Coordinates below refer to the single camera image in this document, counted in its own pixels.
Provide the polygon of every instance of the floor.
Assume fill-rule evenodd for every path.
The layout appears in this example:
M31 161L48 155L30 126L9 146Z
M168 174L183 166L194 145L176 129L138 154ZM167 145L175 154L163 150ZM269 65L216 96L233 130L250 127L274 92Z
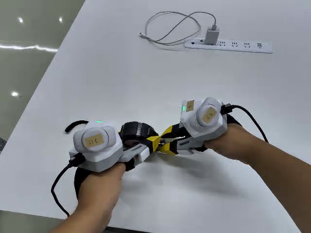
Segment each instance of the floor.
M0 151L84 1L0 2ZM0 211L1 233L43 233L60 222Z

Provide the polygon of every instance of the white table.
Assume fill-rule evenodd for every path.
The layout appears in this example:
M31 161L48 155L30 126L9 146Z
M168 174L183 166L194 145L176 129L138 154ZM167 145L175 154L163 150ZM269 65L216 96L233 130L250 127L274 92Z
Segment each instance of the white table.
M269 41L275 53L159 49L138 34L163 10L210 11L220 37ZM242 105L272 144L311 163L310 13L304 0L86 0L1 154L0 209L65 218L50 194L72 147L63 129L79 119L118 128L137 120L161 133L179 121L182 99ZM244 113L232 115L260 136ZM71 212L73 176L74 169L56 190ZM255 171L211 151L154 155L126 173L109 225L155 233L298 231Z

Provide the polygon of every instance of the power outlet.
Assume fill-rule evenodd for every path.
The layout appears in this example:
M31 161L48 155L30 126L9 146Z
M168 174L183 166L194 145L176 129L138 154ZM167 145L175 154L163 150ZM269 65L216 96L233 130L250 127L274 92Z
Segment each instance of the power outlet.
M218 39L216 45L206 45L203 38L192 38L187 40L184 46L189 49L273 53L272 45L262 41L251 42Z

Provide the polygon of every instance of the charger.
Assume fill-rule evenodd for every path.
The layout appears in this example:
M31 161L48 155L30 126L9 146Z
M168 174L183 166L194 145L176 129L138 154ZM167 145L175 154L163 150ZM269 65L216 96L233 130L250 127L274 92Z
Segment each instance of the charger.
M185 40L187 40L188 38L196 35L197 33L199 33L201 31L202 27L201 27L200 23L193 17L194 14L198 14L198 13L206 14L206 15L209 15L209 16L213 17L214 23L212 24L211 27L208 27L208 29L207 29L206 36L205 36L205 44L215 45L217 43L217 39L218 39L218 35L219 35L219 28L216 26L216 17L212 13L203 12L203 11L196 11L196 12L193 12L193 13L191 13L189 15L186 15L186 14L181 13L181 12L176 12L176 11L161 11L161 12L158 12L158 13L156 13L155 15L153 15L152 17L150 17L148 19L148 21L147 21L147 23L145 25L145 32L144 33L140 33L139 35L140 35L141 38L146 39L149 42L152 42L152 43L155 43L155 44L158 44L158 45L175 46L175 45L183 44L185 42ZM148 36L148 27L149 27L150 22L152 22L155 18L158 18L159 16L164 16L164 15L168 15L168 14L180 15L180 16L183 16L184 18L182 20L180 20L168 33L166 33L160 39L152 39L152 38L150 38ZM195 22L195 24L197 25L198 30L193 32L192 34L184 37L184 38L181 38L181 39L178 39L178 40L175 40L175 41L172 41L172 42L164 42L163 39L168 37L172 33L172 31L174 31L186 19L192 19Z
M216 25L208 27L204 43L207 45L215 45L217 43L218 36L219 36L219 27L217 27Z

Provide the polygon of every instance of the paper label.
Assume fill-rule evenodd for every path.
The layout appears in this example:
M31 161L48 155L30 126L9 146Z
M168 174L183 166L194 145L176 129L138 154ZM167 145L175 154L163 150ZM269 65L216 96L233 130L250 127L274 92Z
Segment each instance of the paper label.
M104 139L103 139L103 136L99 133L92 137L85 138L84 142L85 142L86 148L91 148L91 147L95 147L95 146L98 146L104 143Z
M193 108L194 108L194 100L188 101L188 102L187 102L187 109L186 109L186 112L192 111Z
M206 123L209 123L216 114L217 114L216 110L210 107L203 115L202 120L205 121Z

